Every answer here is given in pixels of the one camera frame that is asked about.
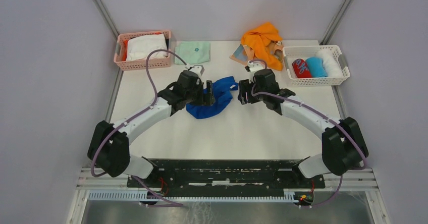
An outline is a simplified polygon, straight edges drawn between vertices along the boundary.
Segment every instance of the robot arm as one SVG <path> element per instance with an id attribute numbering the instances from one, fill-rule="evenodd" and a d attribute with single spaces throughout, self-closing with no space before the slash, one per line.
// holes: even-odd
<path id="1" fill-rule="evenodd" d="M 154 165 L 146 158 L 130 155 L 129 145 L 155 123 L 172 116 L 183 109 L 186 104 L 212 105 L 215 102 L 211 81 L 206 82 L 207 92 L 203 92 L 203 83 L 200 79 L 204 71 L 203 66 L 193 66 L 187 69 L 180 74 L 176 82 L 157 94 L 156 103 L 145 113 L 131 121 L 128 120 L 146 109 L 151 103 L 113 124 L 106 121 L 97 124 L 88 150 L 88 157 L 91 160 L 104 138 L 116 127 L 124 124 L 124 127 L 115 132 L 110 138 L 110 142 L 102 148 L 96 159 L 97 167 L 102 168 L 112 177 L 128 174 L 145 179 L 150 175 Z"/>
<path id="2" fill-rule="evenodd" d="M 271 69 L 264 69 L 260 63 L 248 63 L 246 69 L 250 73 L 250 78 L 239 81 L 238 99 L 241 104 L 263 101 L 268 109 L 297 121 L 322 141 L 322 154 L 300 161 L 293 168 L 294 172 L 307 179 L 326 173 L 342 175 L 362 161 L 355 147 L 333 123 L 308 109 L 313 107 L 302 107 L 303 101 L 293 91 L 279 88 Z M 257 94 L 258 92 L 281 96 L 292 102 Z M 341 126 L 354 139 L 364 156 L 368 156 L 368 150 L 356 120 L 350 117 L 341 120 L 324 115 Z"/>

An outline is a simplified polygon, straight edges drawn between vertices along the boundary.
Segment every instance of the blue cloth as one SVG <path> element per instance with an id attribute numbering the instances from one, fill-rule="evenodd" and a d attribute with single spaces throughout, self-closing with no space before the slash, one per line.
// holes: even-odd
<path id="1" fill-rule="evenodd" d="M 327 72 L 323 67 L 323 60 L 320 58 L 311 57 L 306 60 L 306 63 L 309 67 L 309 72 L 312 74 L 312 77 L 327 77 Z"/>
<path id="2" fill-rule="evenodd" d="M 196 119 L 205 119 L 218 115 L 232 100 L 231 90 L 238 90 L 238 83 L 235 82 L 233 76 L 219 79 L 212 84 L 212 94 L 216 98 L 216 102 L 213 105 L 195 106 L 187 104 L 186 110 Z"/>

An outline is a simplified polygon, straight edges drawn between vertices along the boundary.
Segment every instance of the mint green cloth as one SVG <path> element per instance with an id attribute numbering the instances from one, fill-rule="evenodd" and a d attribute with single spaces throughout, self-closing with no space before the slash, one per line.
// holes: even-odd
<path id="1" fill-rule="evenodd" d="M 176 48 L 175 53 L 188 64 L 201 64 L 209 61 L 209 50 L 211 44 L 207 41 L 182 41 Z M 175 64 L 183 65 L 178 58 Z"/>

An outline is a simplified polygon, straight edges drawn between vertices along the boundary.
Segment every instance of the gray floor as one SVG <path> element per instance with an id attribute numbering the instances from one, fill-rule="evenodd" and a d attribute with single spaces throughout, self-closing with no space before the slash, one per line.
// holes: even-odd
<path id="1" fill-rule="evenodd" d="M 315 202 L 330 193 L 317 192 Z M 89 201 L 83 223 L 373 223 L 363 192 L 340 193 L 322 207 L 290 203 L 187 202 L 186 207 L 146 208 L 131 201 Z"/>

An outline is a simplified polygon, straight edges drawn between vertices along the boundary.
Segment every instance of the pink basket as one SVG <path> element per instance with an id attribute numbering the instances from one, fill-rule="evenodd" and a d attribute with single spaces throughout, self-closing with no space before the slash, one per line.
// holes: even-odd
<path id="1" fill-rule="evenodd" d="M 127 33 L 120 34 L 116 44 L 115 57 L 113 61 L 123 70 L 138 70 L 146 68 L 146 59 L 134 60 L 134 61 L 122 61 L 123 55 L 125 53 L 125 44 L 124 41 L 132 39 L 137 36 L 144 35 L 154 35 L 162 33 L 165 36 L 165 39 L 171 38 L 171 31 L 146 31 L 146 32 L 136 32 L 136 33 Z M 171 66 L 171 54 L 164 59 L 150 59 L 148 61 L 149 68 L 164 68 Z"/>

